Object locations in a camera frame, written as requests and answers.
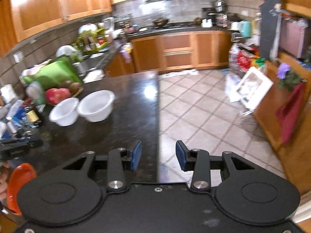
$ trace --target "white picture frame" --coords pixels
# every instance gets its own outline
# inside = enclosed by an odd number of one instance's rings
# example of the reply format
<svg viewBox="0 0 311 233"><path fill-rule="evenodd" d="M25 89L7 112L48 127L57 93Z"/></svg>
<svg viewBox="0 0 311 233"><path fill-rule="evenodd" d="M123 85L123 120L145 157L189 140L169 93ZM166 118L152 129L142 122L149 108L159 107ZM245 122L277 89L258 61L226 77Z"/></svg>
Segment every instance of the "white picture frame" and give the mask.
<svg viewBox="0 0 311 233"><path fill-rule="evenodd" d="M272 87L273 82L255 67L248 69L235 90L240 95L241 103L249 110L254 110Z"/></svg>

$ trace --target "tiled floor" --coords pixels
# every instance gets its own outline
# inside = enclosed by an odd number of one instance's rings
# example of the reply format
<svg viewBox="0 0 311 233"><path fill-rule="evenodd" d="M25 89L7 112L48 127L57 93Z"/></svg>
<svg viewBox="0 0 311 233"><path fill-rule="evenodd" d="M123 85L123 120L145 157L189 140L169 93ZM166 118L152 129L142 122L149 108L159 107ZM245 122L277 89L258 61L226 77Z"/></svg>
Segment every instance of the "tiled floor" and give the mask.
<svg viewBox="0 0 311 233"><path fill-rule="evenodd" d="M175 143L182 140L189 149L221 155L232 151L265 169L285 177L255 119L243 120L242 105L230 103L224 93L225 77L220 70L200 71L160 80L160 167L161 182L189 182L193 172L181 171ZM211 184L221 182L212 170Z"/></svg>

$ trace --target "kitchen island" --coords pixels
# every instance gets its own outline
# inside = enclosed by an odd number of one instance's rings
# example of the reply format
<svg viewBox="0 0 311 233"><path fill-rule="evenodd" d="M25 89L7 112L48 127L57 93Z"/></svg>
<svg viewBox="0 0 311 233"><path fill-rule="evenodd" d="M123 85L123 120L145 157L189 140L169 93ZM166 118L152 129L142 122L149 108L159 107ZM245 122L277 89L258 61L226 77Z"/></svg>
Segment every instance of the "kitchen island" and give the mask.
<svg viewBox="0 0 311 233"><path fill-rule="evenodd" d="M129 148L134 140L142 141L142 157L136 171L125 173L128 182L156 182L159 144L159 83L156 71L141 72L83 85L78 96L98 90L115 94L110 116L91 123L83 117L73 125L60 127L48 120L52 106L44 110L46 124L40 130L43 146L31 150L22 161L29 162L42 174L86 151L108 155L115 148ZM95 180L105 185L105 170L99 170Z"/></svg>

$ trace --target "blue gripper pad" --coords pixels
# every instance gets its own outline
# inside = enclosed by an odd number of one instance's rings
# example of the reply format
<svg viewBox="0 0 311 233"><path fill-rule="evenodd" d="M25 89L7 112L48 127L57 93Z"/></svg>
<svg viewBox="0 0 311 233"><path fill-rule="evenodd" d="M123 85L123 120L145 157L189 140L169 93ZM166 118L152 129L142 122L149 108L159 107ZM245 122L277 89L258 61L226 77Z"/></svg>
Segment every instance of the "blue gripper pad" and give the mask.
<svg viewBox="0 0 311 233"><path fill-rule="evenodd" d="M136 170L140 157L142 156L142 142L139 141L134 151L132 152L131 170Z"/></svg>
<svg viewBox="0 0 311 233"><path fill-rule="evenodd" d="M184 171L186 169L186 154L178 142L176 142L176 156L181 170Z"/></svg>

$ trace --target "orange bowl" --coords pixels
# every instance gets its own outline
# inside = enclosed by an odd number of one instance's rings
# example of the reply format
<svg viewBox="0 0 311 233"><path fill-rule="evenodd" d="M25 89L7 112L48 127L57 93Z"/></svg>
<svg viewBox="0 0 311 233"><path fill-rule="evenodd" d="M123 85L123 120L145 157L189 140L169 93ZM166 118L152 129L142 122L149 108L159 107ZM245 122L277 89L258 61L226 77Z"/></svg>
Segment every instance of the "orange bowl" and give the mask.
<svg viewBox="0 0 311 233"><path fill-rule="evenodd" d="M31 164L24 163L14 169L7 188L7 205L10 210L21 215L17 204L17 193L23 185L37 177L37 173Z"/></svg>

